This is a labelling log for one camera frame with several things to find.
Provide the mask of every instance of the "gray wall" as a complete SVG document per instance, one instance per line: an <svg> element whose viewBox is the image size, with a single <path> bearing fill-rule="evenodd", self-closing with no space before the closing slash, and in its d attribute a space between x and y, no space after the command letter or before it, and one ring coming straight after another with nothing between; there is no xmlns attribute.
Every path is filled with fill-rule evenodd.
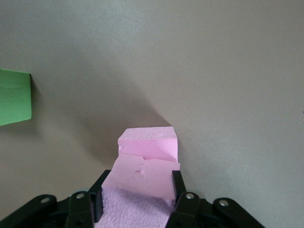
<svg viewBox="0 0 304 228"><path fill-rule="evenodd" d="M93 184L126 128L172 125L189 189L304 224L304 1L2 0L0 68L33 118L0 127L0 218Z"/></svg>

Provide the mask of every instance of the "green card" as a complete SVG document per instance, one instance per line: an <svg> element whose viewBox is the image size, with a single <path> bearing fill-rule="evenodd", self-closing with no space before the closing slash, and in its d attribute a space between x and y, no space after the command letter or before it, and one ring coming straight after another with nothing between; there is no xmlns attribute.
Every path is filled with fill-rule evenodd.
<svg viewBox="0 0 304 228"><path fill-rule="evenodd" d="M0 69L0 125L31 117L30 74Z"/></svg>

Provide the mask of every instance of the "pink textured foam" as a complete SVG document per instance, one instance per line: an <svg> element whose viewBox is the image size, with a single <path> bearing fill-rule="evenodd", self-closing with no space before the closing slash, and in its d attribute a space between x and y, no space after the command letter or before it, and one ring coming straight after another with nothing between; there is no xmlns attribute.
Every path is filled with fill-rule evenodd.
<svg viewBox="0 0 304 228"><path fill-rule="evenodd" d="M174 200L111 187L103 189L103 205L96 228L164 228L174 210Z"/></svg>
<svg viewBox="0 0 304 228"><path fill-rule="evenodd" d="M102 184L102 188L116 187L134 193L174 200L172 170L180 164L159 159L120 154Z"/></svg>
<svg viewBox="0 0 304 228"><path fill-rule="evenodd" d="M129 128L118 139L119 154L177 162L178 143L173 127Z"/></svg>

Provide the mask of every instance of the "foam block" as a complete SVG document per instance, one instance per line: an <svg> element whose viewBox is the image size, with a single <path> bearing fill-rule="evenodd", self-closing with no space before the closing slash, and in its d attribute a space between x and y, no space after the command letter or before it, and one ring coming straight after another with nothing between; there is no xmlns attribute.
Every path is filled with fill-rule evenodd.
<svg viewBox="0 0 304 228"><path fill-rule="evenodd" d="M172 170L180 170L180 164L159 159L120 154L102 184L102 188L116 187L134 193L174 200Z"/></svg>
<svg viewBox="0 0 304 228"><path fill-rule="evenodd" d="M98 228L164 228L174 201L117 188L103 189L104 214Z"/></svg>
<svg viewBox="0 0 304 228"><path fill-rule="evenodd" d="M119 154L178 162L177 136L173 127L129 128L118 139Z"/></svg>
<svg viewBox="0 0 304 228"><path fill-rule="evenodd" d="M177 136L172 127L127 129L119 156L102 184L104 214L97 228L164 228L174 210L172 170Z"/></svg>

